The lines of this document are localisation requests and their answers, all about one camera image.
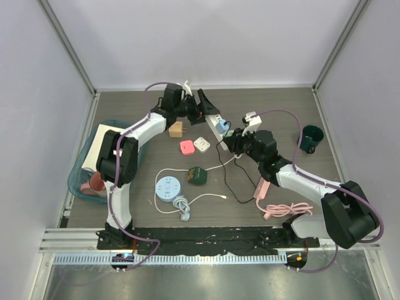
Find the blue plug adapter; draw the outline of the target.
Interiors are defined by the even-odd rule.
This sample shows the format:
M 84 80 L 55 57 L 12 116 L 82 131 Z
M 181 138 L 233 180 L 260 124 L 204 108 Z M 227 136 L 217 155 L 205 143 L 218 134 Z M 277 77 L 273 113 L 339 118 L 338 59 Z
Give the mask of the blue plug adapter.
M 228 122 L 224 119 L 220 119 L 216 124 L 216 130 L 219 134 L 224 134 L 226 131 L 229 130 Z

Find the pink square plug adapter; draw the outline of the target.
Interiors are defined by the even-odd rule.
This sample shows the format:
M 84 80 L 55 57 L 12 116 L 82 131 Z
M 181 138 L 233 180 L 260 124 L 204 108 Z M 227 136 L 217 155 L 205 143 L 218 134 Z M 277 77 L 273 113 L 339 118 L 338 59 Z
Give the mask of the pink square plug adapter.
M 195 153 L 195 147 L 192 140 L 185 140 L 179 143 L 179 150 L 184 156 L 192 155 Z

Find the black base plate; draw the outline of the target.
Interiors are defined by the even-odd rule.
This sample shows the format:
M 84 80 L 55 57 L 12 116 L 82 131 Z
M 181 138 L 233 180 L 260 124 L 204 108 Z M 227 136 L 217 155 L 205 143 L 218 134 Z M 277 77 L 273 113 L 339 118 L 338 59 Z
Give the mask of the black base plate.
M 238 256 L 276 254 L 278 248 L 318 248 L 319 239 L 301 239 L 286 228 L 271 226 L 246 227 L 137 227 L 131 232 L 144 238 L 138 241 L 126 237 L 118 229 L 100 230 L 97 248 L 100 250 L 137 249 L 148 255 L 157 246 L 151 239 L 160 240 L 157 255 L 216 256 L 233 253 Z

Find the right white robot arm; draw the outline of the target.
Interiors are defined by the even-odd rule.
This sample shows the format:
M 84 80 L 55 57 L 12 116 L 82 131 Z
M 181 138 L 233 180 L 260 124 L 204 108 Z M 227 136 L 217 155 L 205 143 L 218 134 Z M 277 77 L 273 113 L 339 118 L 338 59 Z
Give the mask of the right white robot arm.
M 374 243 L 382 237 L 382 217 L 356 182 L 341 184 L 302 170 L 278 153 L 271 131 L 245 133 L 237 128 L 222 140 L 231 153 L 245 154 L 257 163 L 261 177 L 267 182 L 321 205 L 327 235 L 341 248 Z

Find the dark green mug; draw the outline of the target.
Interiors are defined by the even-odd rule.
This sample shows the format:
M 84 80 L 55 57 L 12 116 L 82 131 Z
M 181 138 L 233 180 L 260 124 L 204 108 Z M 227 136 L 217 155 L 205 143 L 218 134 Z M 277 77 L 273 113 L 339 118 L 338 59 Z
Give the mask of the dark green mug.
M 324 131 L 321 128 L 315 125 L 307 125 L 303 127 L 302 136 L 298 137 L 297 142 L 300 143 L 300 150 L 308 154 L 314 154 L 323 139 Z

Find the white square plug adapter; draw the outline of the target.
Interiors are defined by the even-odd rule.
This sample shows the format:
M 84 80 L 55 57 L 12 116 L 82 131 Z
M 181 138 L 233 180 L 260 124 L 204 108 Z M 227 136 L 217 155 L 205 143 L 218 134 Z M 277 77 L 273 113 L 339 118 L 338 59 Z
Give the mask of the white square plug adapter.
M 201 153 L 205 153 L 211 147 L 211 144 L 203 137 L 198 137 L 193 144 L 194 147 Z

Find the round blue power socket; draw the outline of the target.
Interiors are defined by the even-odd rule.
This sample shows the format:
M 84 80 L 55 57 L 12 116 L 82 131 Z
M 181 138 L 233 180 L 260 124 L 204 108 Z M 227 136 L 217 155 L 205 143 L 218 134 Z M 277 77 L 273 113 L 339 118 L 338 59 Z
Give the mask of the round blue power socket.
M 181 221 L 187 222 L 190 218 L 188 200 L 181 194 L 181 183 L 176 177 L 165 176 L 157 181 L 156 197 L 165 203 L 171 203 L 180 213 Z

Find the teal plastic bin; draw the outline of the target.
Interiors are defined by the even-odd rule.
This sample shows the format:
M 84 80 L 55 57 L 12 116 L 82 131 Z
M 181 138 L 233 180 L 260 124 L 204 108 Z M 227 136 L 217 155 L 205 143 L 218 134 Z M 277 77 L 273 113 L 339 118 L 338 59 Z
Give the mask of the teal plastic bin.
M 95 191 L 91 189 L 90 180 L 95 172 L 86 171 L 81 168 L 89 151 L 90 145 L 94 139 L 96 130 L 100 124 L 107 125 L 109 130 L 116 132 L 121 132 L 125 128 L 131 126 L 131 124 L 128 122 L 118 120 L 105 120 L 94 126 L 88 138 L 86 139 L 86 142 L 84 143 L 84 146 L 82 147 L 74 166 L 72 167 L 67 180 L 67 185 L 69 191 L 79 199 L 89 201 L 91 203 L 107 204 L 108 197 L 105 188 L 103 188 L 101 191 Z

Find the pink power strip with cable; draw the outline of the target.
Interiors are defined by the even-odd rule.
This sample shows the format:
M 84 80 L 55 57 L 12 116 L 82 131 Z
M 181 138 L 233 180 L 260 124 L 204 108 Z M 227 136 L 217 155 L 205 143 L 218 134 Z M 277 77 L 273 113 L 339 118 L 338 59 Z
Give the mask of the pink power strip with cable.
M 283 218 L 300 215 L 313 215 L 313 205 L 306 202 L 292 202 L 289 204 L 275 204 L 268 201 L 270 182 L 261 178 L 254 190 L 253 198 L 257 209 L 267 221 L 272 218 Z

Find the dark green cube socket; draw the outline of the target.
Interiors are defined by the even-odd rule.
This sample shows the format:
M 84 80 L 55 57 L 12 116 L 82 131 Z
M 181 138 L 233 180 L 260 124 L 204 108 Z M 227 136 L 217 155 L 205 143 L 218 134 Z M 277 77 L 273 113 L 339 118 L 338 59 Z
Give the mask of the dark green cube socket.
M 207 183 L 208 172 L 198 166 L 192 167 L 187 172 L 187 181 L 189 184 L 193 184 L 195 186 L 202 186 Z

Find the white power strip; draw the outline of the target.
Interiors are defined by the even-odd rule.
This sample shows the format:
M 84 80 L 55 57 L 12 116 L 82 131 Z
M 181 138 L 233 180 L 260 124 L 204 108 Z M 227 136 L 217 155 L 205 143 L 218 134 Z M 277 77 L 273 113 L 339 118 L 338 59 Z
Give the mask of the white power strip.
M 220 114 L 207 115 L 205 117 L 205 120 L 206 120 L 208 126 L 210 127 L 211 131 L 217 138 L 219 144 L 222 146 L 222 148 L 225 151 L 227 151 L 228 147 L 223 142 L 223 138 L 229 131 L 228 122 L 225 119 L 223 119 Z

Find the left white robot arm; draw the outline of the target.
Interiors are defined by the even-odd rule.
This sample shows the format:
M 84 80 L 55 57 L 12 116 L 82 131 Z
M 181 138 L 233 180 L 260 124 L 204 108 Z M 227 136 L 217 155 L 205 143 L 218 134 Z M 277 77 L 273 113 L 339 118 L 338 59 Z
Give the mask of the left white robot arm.
M 127 249 L 133 241 L 132 217 L 129 211 L 129 188 L 138 169 L 139 150 L 153 137 L 167 131 L 178 118 L 201 124 L 206 116 L 220 114 L 220 110 L 199 89 L 193 95 L 188 83 L 154 83 L 165 85 L 163 95 L 154 107 L 137 123 L 121 132 L 108 130 L 102 140 L 96 170 L 100 172 L 107 190 L 107 225 L 116 228 L 111 241 L 119 249 Z

